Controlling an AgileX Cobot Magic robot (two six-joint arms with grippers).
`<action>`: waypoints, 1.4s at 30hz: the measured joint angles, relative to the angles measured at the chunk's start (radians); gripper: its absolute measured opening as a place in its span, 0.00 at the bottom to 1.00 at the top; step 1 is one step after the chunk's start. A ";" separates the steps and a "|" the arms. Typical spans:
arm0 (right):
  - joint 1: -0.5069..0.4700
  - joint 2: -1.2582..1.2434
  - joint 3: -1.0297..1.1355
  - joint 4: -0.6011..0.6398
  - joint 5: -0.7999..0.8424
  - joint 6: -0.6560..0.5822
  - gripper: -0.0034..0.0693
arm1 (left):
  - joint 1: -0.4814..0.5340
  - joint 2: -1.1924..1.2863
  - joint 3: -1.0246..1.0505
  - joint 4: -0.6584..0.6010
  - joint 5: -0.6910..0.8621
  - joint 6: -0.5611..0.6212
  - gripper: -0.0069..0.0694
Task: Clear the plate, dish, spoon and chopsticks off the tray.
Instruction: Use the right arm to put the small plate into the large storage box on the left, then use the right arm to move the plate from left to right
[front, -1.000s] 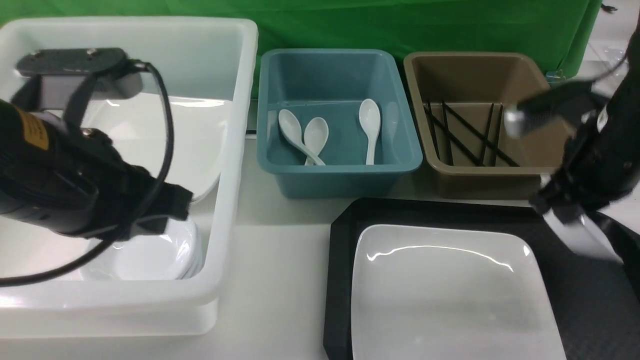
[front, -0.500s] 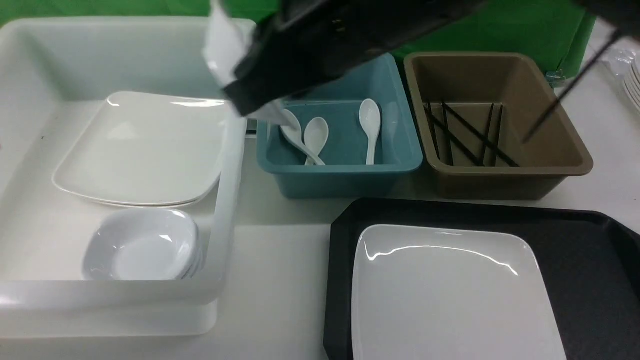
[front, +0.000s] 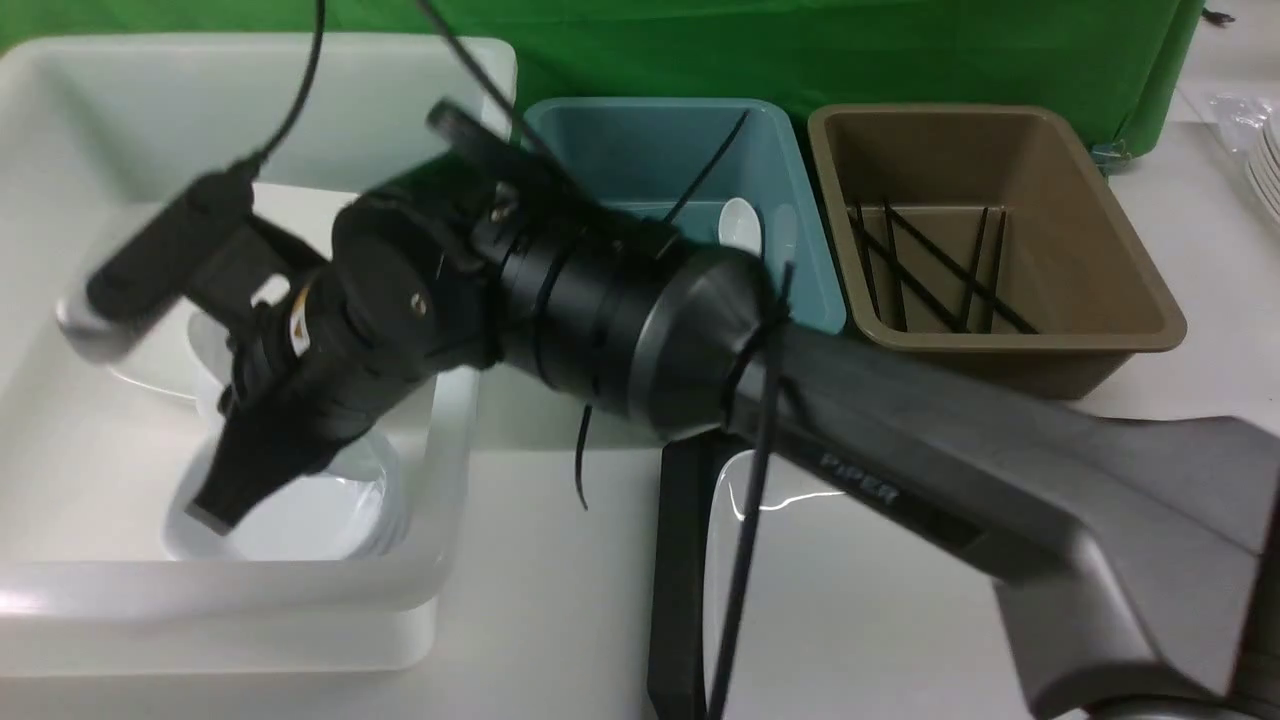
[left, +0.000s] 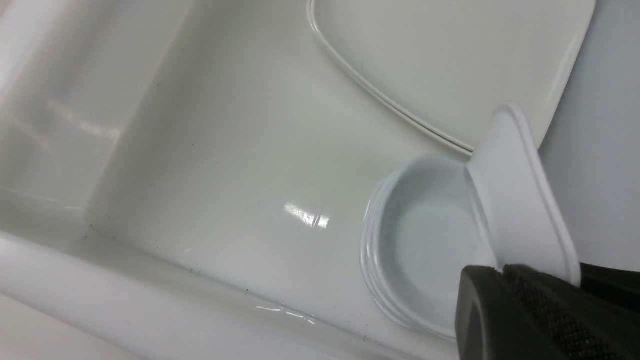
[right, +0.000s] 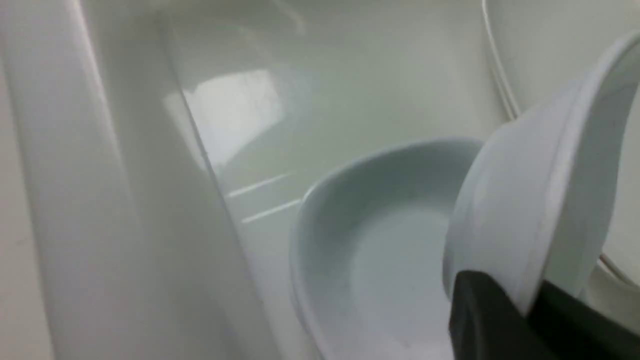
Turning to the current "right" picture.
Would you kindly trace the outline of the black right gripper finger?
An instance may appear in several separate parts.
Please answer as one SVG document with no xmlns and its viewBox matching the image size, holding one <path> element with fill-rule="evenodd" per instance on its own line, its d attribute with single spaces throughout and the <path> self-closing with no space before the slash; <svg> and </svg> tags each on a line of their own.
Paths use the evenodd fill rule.
<svg viewBox="0 0 640 360">
<path fill-rule="evenodd" d="M 544 281 L 523 315 L 487 273 L 455 276 L 448 324 L 455 360 L 637 360 L 638 335 Z"/>
</svg>

